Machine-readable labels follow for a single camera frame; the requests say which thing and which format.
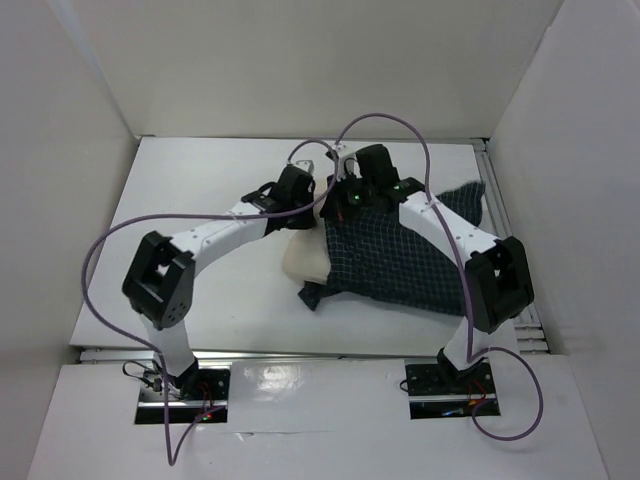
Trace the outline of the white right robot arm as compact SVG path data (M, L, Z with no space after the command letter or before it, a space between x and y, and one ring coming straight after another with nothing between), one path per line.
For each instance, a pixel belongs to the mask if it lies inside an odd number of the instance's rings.
M328 151L336 170L322 218L344 222L366 208L397 220L445 255L458 269L464 316L452 339L437 355L436 379L448 392L460 391L484 356L495 350L491 335L534 300L523 244L484 232L441 203L428 181L400 178L381 144L344 153Z

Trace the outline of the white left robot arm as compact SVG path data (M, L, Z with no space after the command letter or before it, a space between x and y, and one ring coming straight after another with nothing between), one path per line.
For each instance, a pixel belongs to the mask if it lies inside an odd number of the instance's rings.
M157 231L141 240L122 291L140 315L151 344L161 350L155 363L163 373L163 389L176 399L189 397L202 380L189 345L184 320L193 303L197 276L235 249L281 230L316 226L311 173L286 166L275 182L244 195L223 220L164 236Z

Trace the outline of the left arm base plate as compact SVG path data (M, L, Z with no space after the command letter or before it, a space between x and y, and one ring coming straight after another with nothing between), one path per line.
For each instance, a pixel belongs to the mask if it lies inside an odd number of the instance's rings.
M126 373L140 383L134 423L160 425L164 422L164 388L160 372L143 366L140 373ZM199 371L195 384L183 390L169 385L169 423L189 424L197 416L201 423L222 424L228 420L228 399L231 380L229 366L204 368Z

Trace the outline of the cream white pillow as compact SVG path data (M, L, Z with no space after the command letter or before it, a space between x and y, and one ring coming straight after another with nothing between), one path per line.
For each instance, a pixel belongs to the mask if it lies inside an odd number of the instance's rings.
M324 219L320 210L324 205L321 200L314 208L316 226L309 230L297 230L289 240L284 252L282 269L290 279L325 285L331 269L326 242Z

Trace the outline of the dark plaid pillowcase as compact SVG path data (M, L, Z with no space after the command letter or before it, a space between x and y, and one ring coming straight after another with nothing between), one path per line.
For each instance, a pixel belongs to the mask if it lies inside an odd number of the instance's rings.
M376 301L464 314L458 269L447 256L389 214L361 207L325 220L329 273L324 284L306 281L299 298L312 311L321 300L355 293Z

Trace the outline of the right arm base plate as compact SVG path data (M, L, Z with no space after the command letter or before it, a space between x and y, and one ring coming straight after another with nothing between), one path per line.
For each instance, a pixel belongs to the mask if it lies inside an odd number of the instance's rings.
M490 364L481 363L465 378L446 382L436 363L408 361L405 378L399 388L408 396L412 420L500 416L493 372Z

